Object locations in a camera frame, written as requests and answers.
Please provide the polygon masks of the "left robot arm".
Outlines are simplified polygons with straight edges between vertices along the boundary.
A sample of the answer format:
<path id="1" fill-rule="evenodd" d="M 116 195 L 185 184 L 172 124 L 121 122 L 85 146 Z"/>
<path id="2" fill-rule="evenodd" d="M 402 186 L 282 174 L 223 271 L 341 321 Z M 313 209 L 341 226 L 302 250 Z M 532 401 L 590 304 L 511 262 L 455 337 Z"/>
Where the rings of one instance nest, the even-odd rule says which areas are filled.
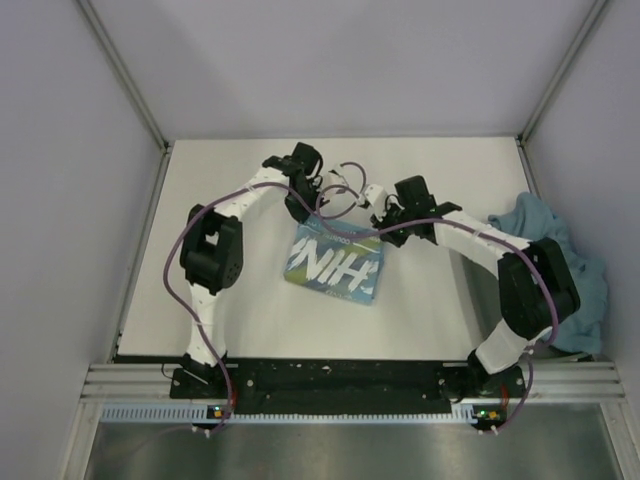
<path id="1" fill-rule="evenodd" d="M 224 320 L 217 306 L 221 292 L 242 272 L 245 224 L 278 201 L 296 222 L 305 222 L 319 196 L 322 166 L 321 154 L 299 142 L 291 154 L 263 161 L 237 191 L 189 212 L 179 264 L 191 293 L 192 331 L 181 365 L 203 395 L 216 396 L 226 387 L 227 374 L 220 367 L 227 352 Z"/>

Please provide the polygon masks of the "light blue printed t-shirt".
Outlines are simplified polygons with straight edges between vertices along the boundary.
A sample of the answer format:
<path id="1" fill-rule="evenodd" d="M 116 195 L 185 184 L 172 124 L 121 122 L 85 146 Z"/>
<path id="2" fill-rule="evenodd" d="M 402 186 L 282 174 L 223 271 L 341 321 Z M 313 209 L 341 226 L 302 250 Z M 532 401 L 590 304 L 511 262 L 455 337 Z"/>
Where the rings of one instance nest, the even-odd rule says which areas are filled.
<path id="1" fill-rule="evenodd" d="M 297 227 L 283 277 L 298 285 L 361 305 L 373 303 L 384 266 L 384 244 L 363 227 L 310 218 Z"/>

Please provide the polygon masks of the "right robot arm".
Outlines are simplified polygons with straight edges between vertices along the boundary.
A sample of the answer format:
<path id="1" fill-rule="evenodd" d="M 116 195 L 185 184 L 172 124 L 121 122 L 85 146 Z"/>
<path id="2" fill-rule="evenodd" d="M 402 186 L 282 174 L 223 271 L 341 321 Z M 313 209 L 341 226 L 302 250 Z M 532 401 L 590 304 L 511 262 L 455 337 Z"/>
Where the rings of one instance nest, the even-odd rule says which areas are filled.
<path id="1" fill-rule="evenodd" d="M 497 279 L 501 318 L 451 382 L 457 400 L 472 392 L 492 394 L 502 385 L 503 372 L 539 341 L 553 341 L 560 324 L 581 305 L 555 240 L 516 237 L 478 221 L 455 203 L 438 203 L 421 176 L 397 182 L 392 194 L 367 185 L 360 203 L 371 209 L 371 224 L 383 241 L 401 247 L 416 236 L 462 255 Z"/>

